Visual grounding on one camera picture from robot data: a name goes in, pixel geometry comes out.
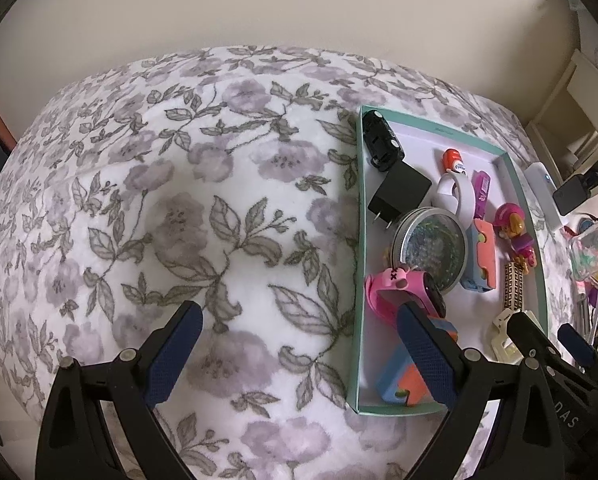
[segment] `silver bolt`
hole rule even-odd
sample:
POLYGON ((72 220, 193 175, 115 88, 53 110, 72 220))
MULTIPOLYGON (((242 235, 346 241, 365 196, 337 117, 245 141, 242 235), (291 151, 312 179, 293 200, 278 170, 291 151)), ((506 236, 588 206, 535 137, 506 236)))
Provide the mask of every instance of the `silver bolt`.
POLYGON ((64 370, 68 370, 68 368, 70 368, 72 365, 74 365, 74 359, 70 357, 70 355, 62 357, 61 361, 59 362, 59 366, 64 370))
POLYGON ((476 350, 474 348, 466 348, 463 351, 463 355, 465 355, 465 358, 468 361, 473 361, 475 363, 481 359, 481 352, 479 352, 478 350, 476 350))
POLYGON ((530 370, 538 370, 539 369, 539 362, 534 357, 528 357, 525 360, 525 365, 530 368, 530 370))
POLYGON ((126 348, 119 354, 119 359, 126 363, 132 361, 135 357, 137 357, 137 350, 134 348, 126 348))

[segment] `watch face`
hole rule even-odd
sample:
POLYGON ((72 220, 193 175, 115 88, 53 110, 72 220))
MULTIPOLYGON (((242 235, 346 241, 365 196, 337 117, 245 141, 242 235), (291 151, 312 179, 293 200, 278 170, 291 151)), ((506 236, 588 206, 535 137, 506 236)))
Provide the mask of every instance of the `watch face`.
POLYGON ((423 287, 428 295, 428 298, 435 306, 437 314, 439 317, 445 317, 445 301, 444 298, 441 296, 441 292, 437 288, 435 284, 435 280, 432 279, 432 276, 428 272, 423 275, 423 287))

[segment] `beige wall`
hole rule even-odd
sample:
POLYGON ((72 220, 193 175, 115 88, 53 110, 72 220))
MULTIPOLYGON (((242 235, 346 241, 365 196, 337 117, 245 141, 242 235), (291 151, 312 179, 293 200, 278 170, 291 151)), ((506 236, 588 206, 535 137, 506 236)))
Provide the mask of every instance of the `beige wall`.
POLYGON ((61 86, 123 62, 219 44, 381 57, 527 120, 575 46, 566 0, 19 0, 0 25, 0 113, 19 137, 61 86))

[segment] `floral tablecloth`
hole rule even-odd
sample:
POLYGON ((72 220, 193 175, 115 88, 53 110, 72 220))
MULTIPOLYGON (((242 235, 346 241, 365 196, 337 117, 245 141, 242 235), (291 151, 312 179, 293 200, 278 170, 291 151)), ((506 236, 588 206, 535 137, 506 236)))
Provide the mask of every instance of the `floral tablecloth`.
MULTIPOLYGON (((521 169, 537 160, 500 105, 340 52, 170 54, 51 99, 0 175, 0 371, 28 413, 41 420, 61 357, 111 360, 194 298, 205 329, 156 415, 198 478, 402 478, 439 415, 366 417, 345 403, 361 104, 469 132, 521 169)), ((572 299, 565 241, 520 179, 555 339, 572 299)), ((484 424, 460 478, 486 435, 484 424)))

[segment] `pink watch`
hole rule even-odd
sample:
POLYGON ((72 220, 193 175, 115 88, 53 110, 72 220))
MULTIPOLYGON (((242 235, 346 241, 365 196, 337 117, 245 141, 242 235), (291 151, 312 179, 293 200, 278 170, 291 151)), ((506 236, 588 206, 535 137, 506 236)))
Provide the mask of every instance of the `pink watch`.
POLYGON ((365 301, 378 317, 396 328, 397 307, 382 297, 382 290, 401 290, 416 298, 428 316, 445 317, 445 302, 432 276, 424 270, 386 269, 365 277, 365 301))

